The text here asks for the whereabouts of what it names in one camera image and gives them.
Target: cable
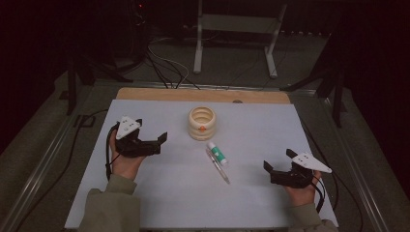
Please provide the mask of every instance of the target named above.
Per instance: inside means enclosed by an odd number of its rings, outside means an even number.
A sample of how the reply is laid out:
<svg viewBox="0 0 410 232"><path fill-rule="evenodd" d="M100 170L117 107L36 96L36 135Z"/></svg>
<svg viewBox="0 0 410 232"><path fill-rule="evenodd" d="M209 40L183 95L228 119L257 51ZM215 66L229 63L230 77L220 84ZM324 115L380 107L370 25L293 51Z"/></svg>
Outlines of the cable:
<svg viewBox="0 0 410 232"><path fill-rule="evenodd" d="M173 38L172 37L159 38L156 41L150 41L150 44L154 44L154 43L158 43L158 42L162 42L162 41L167 41L167 40L173 40Z"/></svg>
<svg viewBox="0 0 410 232"><path fill-rule="evenodd" d="M327 159L326 159L326 157L324 156L324 153L323 153L322 150L320 149L320 147L319 147L319 145L317 144L317 142L314 140L314 138L313 138L313 136L312 136L310 130L308 129L306 123L303 121L302 118L301 118L301 122L302 122L302 124L303 124L303 126L304 126L304 131L307 133L307 135L308 135L308 136L310 137L310 139L312 140L312 142L313 142L314 146L316 147L317 151L319 152L320 156L321 156L321 157L323 158L323 160L326 162L326 165L330 166L329 163L328 163L328 161L327 161ZM333 176L333 178L334 178L335 186L336 186L336 188L337 188L337 199L336 199L336 204L335 204L335 206L334 206L334 210L336 209L336 205L337 205L337 202L338 202L338 186L337 186L337 180L336 180L336 178L338 178L338 180L341 182L341 184L346 188L347 192L349 193L350 197L352 198L353 202L355 203L355 205L356 205L356 207L357 207L357 209L358 209L358 212L359 212L359 215L360 215L360 229L359 229L359 231L363 231L364 219L363 219L362 210L360 209L359 202L356 200L356 197L355 197L355 195L353 194L353 192L350 190L350 188L343 182L343 180L337 175L337 173L336 173L334 170L333 170L333 172L332 172L332 176Z"/></svg>
<svg viewBox="0 0 410 232"><path fill-rule="evenodd" d="M163 85L165 88L169 88L168 85L166 84L166 81L168 81L171 84L172 88L172 82L168 78L164 77L161 73L161 71L156 67L154 61L151 59L150 55L147 54L147 59L151 62L151 67L154 69L154 71L157 73L158 78L162 81Z"/></svg>
<svg viewBox="0 0 410 232"><path fill-rule="evenodd" d="M165 65L163 65L163 64L161 64L161 63L158 63L158 62L156 62L156 61L154 61L154 63L156 63L156 65L159 65L159 66L161 66L161 67L163 67L163 68L165 68L165 69L167 69L167 70L169 70L169 71L171 71L171 72L173 72L173 73L176 73L176 74L178 74L179 76L180 76L180 80L182 80L182 74L181 74L181 72L174 66L174 65L172 65L171 63L168 63L170 66L172 66L174 69L170 69L169 67L167 67L167 66L165 66ZM189 83L189 84L191 84L191 85L193 85L196 89L198 89L198 90L200 90L200 88L196 85L196 84L194 84L192 81L190 81L189 79L186 79L186 81Z"/></svg>
<svg viewBox="0 0 410 232"><path fill-rule="evenodd" d="M51 192L51 190L58 184L58 182L61 180L61 178L64 176L64 174L66 173L67 169L69 168L72 158L73 158L73 150L75 147L75 142L77 140L78 137L78 133L79 130L82 128L82 126L84 125L84 123L90 119L91 117L93 117L96 114L102 113L102 112L106 112L108 111L108 109L103 109L100 111L97 111L95 113L92 113L91 115L87 115L87 117L84 120L81 120L77 130L75 132L75 136L73 139L73 144L72 144L72 148L70 149L70 154L69 154L69 159L67 160L66 166L64 167L63 171L60 173L60 175L57 177L57 179L51 184L51 186L43 193L43 195L36 201L36 203L34 203L32 205L32 207L30 208L30 210L25 214L24 218L21 220L20 224L18 225L17 229L15 231L18 231L21 226L24 224L24 221L31 215L31 213L33 213L33 211L36 209L36 207L40 204L40 202Z"/></svg>
<svg viewBox="0 0 410 232"><path fill-rule="evenodd" d="M176 65L179 65L179 66L181 66L182 68L184 68L184 69L187 71L187 74L184 76L184 79L182 79L182 80L177 84L177 86L175 87L175 88L177 89L177 88L179 87L179 85L182 84L182 83L185 81L185 79L187 79L188 75L190 74L190 71L188 70L188 68L187 68L186 66L182 65L181 63L178 63L178 62L176 62L176 61L169 60L169 59L165 59L165 58L162 58L162 57L158 56L157 54L155 54L155 53L151 50L150 46L148 46L148 50L151 52L151 54L153 54L153 55L154 55L155 57L157 57L158 59L161 59L161 60L163 60L163 61L166 61L166 62L170 62L170 63L174 63L174 64L176 64Z"/></svg>
<svg viewBox="0 0 410 232"><path fill-rule="evenodd" d="M241 77L241 75L245 74L246 72L250 71L251 69L253 69L253 67L256 65L256 63L259 61L259 57L260 57L260 51L257 51L257 56L255 61L252 63L251 66L249 66L248 68L244 69L240 74L238 74L228 85L226 90L229 90L230 87L232 86L233 82L235 82L237 79L239 79L239 77Z"/></svg>
<svg viewBox="0 0 410 232"><path fill-rule="evenodd" d="M109 181L109 177L111 176L111 163L113 163L115 160L117 160L117 158L120 156L120 154L117 155L117 157L115 159L113 159L112 161L109 160L109 140L111 138L111 134L114 130L116 130L116 128L118 128L119 123L117 123L114 127L112 127L109 132L108 135L106 136L106 143L105 143L105 174L106 174L106 179L108 179Z"/></svg>
<svg viewBox="0 0 410 232"><path fill-rule="evenodd" d="M316 189L316 191L319 193L319 202L317 203L317 206L316 206L316 211L317 213L319 213L320 210L322 209L323 203L325 202L325 197L323 196L322 191L320 191L317 185L315 185L314 183L310 183L310 185L313 186L314 189Z"/></svg>
<svg viewBox="0 0 410 232"><path fill-rule="evenodd" d="M302 118L301 118L301 122L302 122L302 126L303 126L303 129L304 129L305 133L310 138L310 140L313 142L314 146L316 147L316 149L319 152L320 157L325 161L327 166L330 166L328 160L323 155L323 152L321 151L319 145L317 144L316 140L313 138L313 135L311 134L310 130L308 129L307 124L305 123L305 121ZM333 210L335 210L337 208L338 198L339 198L338 183L337 183L337 180L336 180L335 173L336 173L335 171L333 171L333 173L332 173L332 178L334 180L335 189L336 189L336 196L335 196L335 203L334 203L334 206L333 206Z"/></svg>
<svg viewBox="0 0 410 232"><path fill-rule="evenodd" d="M322 203L320 203L320 200L319 200L320 207L319 207L319 204L317 204L317 207L316 207L316 210L318 210L317 213L319 213L320 209L322 208L322 205L323 205L323 203L326 199L326 189L325 189L325 185L323 185L323 183L319 179L317 179L317 177L313 176L313 178L317 180L317 182L320 184L320 186L322 186L322 190L323 190Z"/></svg>

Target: hand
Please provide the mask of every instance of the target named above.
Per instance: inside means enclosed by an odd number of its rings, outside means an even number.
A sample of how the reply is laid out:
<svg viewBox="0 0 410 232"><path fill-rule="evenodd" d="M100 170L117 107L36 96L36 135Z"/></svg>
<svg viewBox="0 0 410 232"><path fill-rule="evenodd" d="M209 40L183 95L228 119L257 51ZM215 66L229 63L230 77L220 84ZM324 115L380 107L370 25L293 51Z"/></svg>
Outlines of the hand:
<svg viewBox="0 0 410 232"><path fill-rule="evenodd" d="M313 175L315 178L313 178L312 182L314 185L317 185L322 173L314 170ZM314 203L314 194L316 189L312 185L308 185L305 188L284 187L284 189L288 193L293 206L302 206Z"/></svg>
<svg viewBox="0 0 410 232"><path fill-rule="evenodd" d="M111 160L115 159L112 163L112 173L133 181L138 173L139 166L146 157L127 158L119 155L115 149L116 134L117 130L114 130L109 138L109 147L111 148L112 153Z"/></svg>

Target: white table surface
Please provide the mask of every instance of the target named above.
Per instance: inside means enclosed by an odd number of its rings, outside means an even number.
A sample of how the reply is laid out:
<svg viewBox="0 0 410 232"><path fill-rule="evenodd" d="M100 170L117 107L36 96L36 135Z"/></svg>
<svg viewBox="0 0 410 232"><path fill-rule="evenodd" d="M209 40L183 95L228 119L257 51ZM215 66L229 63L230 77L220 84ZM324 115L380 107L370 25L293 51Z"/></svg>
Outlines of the white table surface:
<svg viewBox="0 0 410 232"><path fill-rule="evenodd" d="M188 114L197 106L211 107L217 114L217 132L211 140L229 161L224 171L230 185L206 155L206 142L188 134ZM274 169L288 171L287 148L310 152L292 104L114 100L66 228L80 224L88 191L105 189L106 136L124 115L142 119L142 140L156 140L168 132L161 154L145 159L135 180L134 195L141 199L141 229L265 229L293 223L286 192L271 184L263 169L266 160ZM327 197L320 216L337 225Z"/></svg>

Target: sleeve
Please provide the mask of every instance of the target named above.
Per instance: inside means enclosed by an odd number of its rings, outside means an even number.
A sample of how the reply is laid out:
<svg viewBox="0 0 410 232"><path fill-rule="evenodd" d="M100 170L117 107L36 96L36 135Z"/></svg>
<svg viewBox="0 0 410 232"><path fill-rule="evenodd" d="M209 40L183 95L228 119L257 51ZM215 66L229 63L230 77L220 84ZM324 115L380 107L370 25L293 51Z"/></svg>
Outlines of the sleeve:
<svg viewBox="0 0 410 232"><path fill-rule="evenodd" d="M139 231L139 199L132 196L135 187L134 181L111 175L105 192L91 189L78 231Z"/></svg>
<svg viewBox="0 0 410 232"><path fill-rule="evenodd" d="M331 220L321 220L314 207L314 203L293 207L291 212L296 219L293 227L288 232L337 232Z"/></svg>

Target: dark background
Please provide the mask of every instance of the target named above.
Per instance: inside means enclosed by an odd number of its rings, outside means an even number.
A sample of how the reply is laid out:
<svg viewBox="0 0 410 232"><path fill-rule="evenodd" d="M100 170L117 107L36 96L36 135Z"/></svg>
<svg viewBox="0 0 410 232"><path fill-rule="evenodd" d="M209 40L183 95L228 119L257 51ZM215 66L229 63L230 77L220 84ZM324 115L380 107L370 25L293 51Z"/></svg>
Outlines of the dark background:
<svg viewBox="0 0 410 232"><path fill-rule="evenodd" d="M93 4L101 2L0 3L0 98L4 112L1 152L53 92L53 81L67 69L66 48L73 41L73 33L93 28L94 34L87 38L94 38L102 47L96 50L104 56L113 53L109 35L98 35L101 19L96 18ZM272 7L264 6L278 5L267 0L205 2L204 11L233 15L271 15L266 9ZM195 35L195 30L187 28L196 23L196 1L147 1L144 7L148 22L161 28L165 35L180 39ZM282 24L287 36L303 32L329 37L332 33L318 66L326 67L331 59L341 62L345 86L352 90L408 196L409 10L406 1L291 1Z"/></svg>

